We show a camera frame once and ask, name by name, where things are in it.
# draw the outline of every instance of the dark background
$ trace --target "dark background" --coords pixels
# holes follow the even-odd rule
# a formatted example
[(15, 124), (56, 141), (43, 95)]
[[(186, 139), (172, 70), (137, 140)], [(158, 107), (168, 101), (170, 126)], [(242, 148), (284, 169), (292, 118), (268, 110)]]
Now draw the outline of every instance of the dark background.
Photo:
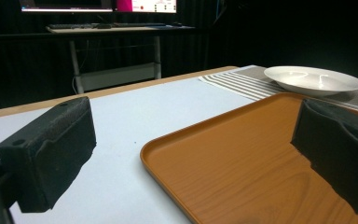
[[(162, 76), (226, 65), (300, 65), (358, 77), (358, 3), (351, 1), (178, 0), (178, 13), (24, 15), (0, 0), (0, 35), (46, 33), (50, 23), (156, 21), (211, 28), (161, 38)], [(153, 61), (149, 37), (77, 40), (81, 72)], [(120, 46), (145, 45), (140, 48)], [(75, 94), (67, 41), (0, 44), (0, 108)]]

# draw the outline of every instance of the desk leg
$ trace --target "desk leg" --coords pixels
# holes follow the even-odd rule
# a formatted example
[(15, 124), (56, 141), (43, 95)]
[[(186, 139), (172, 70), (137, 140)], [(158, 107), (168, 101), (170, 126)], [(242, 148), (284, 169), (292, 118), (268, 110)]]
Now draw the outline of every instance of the desk leg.
[(161, 78), (161, 57), (160, 57), (160, 48), (159, 48), (159, 36), (154, 37), (154, 46), (155, 46), (155, 79)]
[(74, 76), (75, 76), (75, 82), (77, 87), (77, 94), (81, 94), (84, 93), (84, 89), (83, 89), (83, 85), (81, 84), (81, 76), (79, 72), (79, 65), (77, 63), (75, 42), (70, 41), (69, 45), (71, 47), (72, 64), (74, 65)]

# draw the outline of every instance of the white table surface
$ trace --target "white table surface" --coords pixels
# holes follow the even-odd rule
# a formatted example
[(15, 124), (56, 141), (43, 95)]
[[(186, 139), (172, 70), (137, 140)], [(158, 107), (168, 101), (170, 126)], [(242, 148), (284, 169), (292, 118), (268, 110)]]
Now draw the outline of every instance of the white table surface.
[[(144, 144), (252, 101), (196, 77), (90, 100), (97, 147), (52, 210), (16, 223), (189, 223), (143, 167)], [(48, 109), (0, 118), (0, 142)]]

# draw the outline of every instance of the striped placemat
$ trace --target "striped placemat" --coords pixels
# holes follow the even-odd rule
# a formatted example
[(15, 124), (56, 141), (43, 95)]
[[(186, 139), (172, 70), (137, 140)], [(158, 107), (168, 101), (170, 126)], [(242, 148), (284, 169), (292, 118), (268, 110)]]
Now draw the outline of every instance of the striped placemat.
[[(223, 73), (199, 77), (199, 80), (255, 101), (278, 92), (287, 91), (275, 81), (266, 77), (264, 75), (265, 69), (265, 67), (251, 65)], [(342, 92), (331, 96), (319, 97), (319, 99), (358, 110), (358, 91)]]

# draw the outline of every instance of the wooden table edge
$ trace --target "wooden table edge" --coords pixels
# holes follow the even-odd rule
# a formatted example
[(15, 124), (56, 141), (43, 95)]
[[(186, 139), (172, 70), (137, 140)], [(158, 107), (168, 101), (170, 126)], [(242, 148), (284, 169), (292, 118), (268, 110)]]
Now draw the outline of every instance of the wooden table edge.
[(81, 96), (88, 96), (90, 99), (92, 99), (92, 98), (102, 97), (105, 95), (120, 93), (120, 92), (124, 92), (124, 91), (132, 91), (132, 90), (137, 90), (137, 89), (141, 89), (144, 87), (149, 87), (149, 86), (154, 86), (154, 85), (158, 85), (158, 84), (182, 80), (182, 79), (186, 79), (186, 78), (200, 77), (200, 76), (210, 75), (213, 73), (224, 72), (224, 71), (235, 69), (235, 68), (238, 68), (238, 67), (236, 67), (236, 66), (219, 67), (219, 68), (184, 74), (184, 75), (175, 76), (175, 77), (165, 77), (162, 79), (155, 79), (155, 80), (130, 84), (130, 85), (126, 85), (126, 86), (115, 87), (115, 88), (101, 90), (101, 91), (91, 91), (91, 92), (78, 94), (78, 95), (65, 96), (62, 98), (46, 100), (46, 101), (41, 101), (41, 102), (37, 102), (37, 103), (31, 103), (31, 104), (27, 104), (27, 105), (16, 105), (16, 106), (0, 109), (0, 117), (13, 115), (13, 114), (19, 114), (22, 112), (32, 111), (32, 110), (36, 110), (36, 109), (52, 107), (52, 106), (55, 106), (61, 102), (75, 99), (75, 98), (81, 97)]

